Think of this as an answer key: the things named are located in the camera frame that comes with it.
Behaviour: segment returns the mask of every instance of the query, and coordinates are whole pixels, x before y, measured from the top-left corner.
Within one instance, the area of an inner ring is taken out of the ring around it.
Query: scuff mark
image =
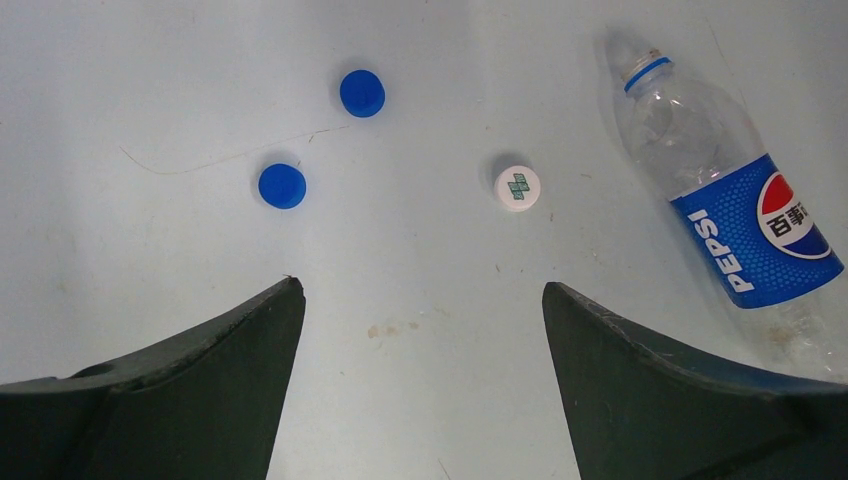
[[[724,66],[727,67],[727,71],[730,72],[731,77],[736,77],[733,74],[733,69],[730,68],[730,63],[727,61],[727,57],[724,56],[724,51],[721,49],[721,45],[718,43],[718,35],[715,34],[715,30],[713,30],[713,25],[710,23],[709,17],[704,14],[704,19],[707,21],[707,27],[710,29],[710,33],[713,36],[713,42],[716,44],[716,48],[718,48],[718,54],[721,55],[721,60],[724,62]],[[742,105],[745,106],[745,110],[748,110],[748,102],[745,101],[745,94],[742,93],[742,89],[739,86],[736,86],[736,91],[739,92],[739,98],[742,99]]]
[[[336,128],[327,128],[327,129],[324,129],[324,130],[317,130],[317,131],[309,132],[309,133],[302,133],[300,135],[295,135],[293,137],[288,137],[288,138],[284,138],[282,140],[277,140],[276,142],[266,143],[265,145],[260,145],[258,147],[254,147],[254,148],[245,150],[243,152],[237,153],[235,155],[230,155],[228,157],[224,157],[224,158],[215,160],[214,162],[210,162],[210,163],[200,165],[198,167],[189,168],[187,170],[172,171],[172,172],[160,172],[158,170],[154,170],[154,169],[148,167],[147,165],[136,160],[132,155],[129,154],[129,152],[127,152],[127,150],[124,147],[118,146],[118,148],[122,152],[124,152],[124,155],[126,155],[127,158],[132,160],[133,163],[135,163],[136,165],[138,165],[142,169],[147,170],[148,172],[150,172],[154,175],[162,175],[162,176],[183,175],[183,174],[186,174],[186,173],[192,173],[192,172],[196,172],[198,170],[203,170],[205,168],[214,167],[215,165],[220,165],[222,163],[226,163],[226,162],[229,162],[231,160],[236,160],[238,158],[244,157],[245,155],[249,155],[251,153],[258,152],[260,150],[265,150],[266,148],[271,148],[273,146],[280,145],[280,144],[286,143],[286,142],[290,142],[292,140],[297,140],[298,138],[310,137],[310,139],[311,139],[311,138],[314,138],[316,135],[320,135],[322,133],[336,132],[336,131],[339,131],[339,130],[344,130],[346,128],[350,128],[350,125],[345,125],[343,127],[336,127]]]
[[[445,474],[445,477],[447,477],[448,480],[451,480],[450,474],[448,473],[448,469],[445,468],[445,464],[442,463],[442,459],[439,458],[438,460],[439,460],[439,466],[442,467],[442,472]]]

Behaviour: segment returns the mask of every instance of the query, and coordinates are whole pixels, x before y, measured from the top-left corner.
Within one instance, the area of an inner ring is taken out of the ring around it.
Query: bottle label
[[[671,204],[738,307],[791,300],[845,268],[768,155]]]

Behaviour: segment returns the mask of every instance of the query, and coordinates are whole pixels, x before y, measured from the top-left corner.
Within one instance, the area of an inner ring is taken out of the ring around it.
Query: white floor
[[[744,101],[848,255],[844,0],[0,2],[0,382],[308,298],[270,479],[576,479],[541,294],[742,361],[629,165],[617,32]],[[349,116],[370,68],[385,109]],[[523,214],[494,163],[543,182]],[[292,211],[257,198],[297,164]]]

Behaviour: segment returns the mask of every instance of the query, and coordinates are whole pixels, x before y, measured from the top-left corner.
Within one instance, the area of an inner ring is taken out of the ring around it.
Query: clear plastic bottle
[[[767,368],[848,383],[848,278],[724,91],[651,50],[622,75],[630,155],[680,215]]]

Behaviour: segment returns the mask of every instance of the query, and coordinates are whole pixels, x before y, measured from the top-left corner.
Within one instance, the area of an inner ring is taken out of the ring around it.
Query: green logo
[[[527,179],[524,178],[524,174],[515,173],[512,176],[515,177],[515,181],[507,182],[507,185],[509,185],[509,191],[512,192],[512,198],[516,200],[524,200],[524,192],[530,191],[530,185],[527,185]]]

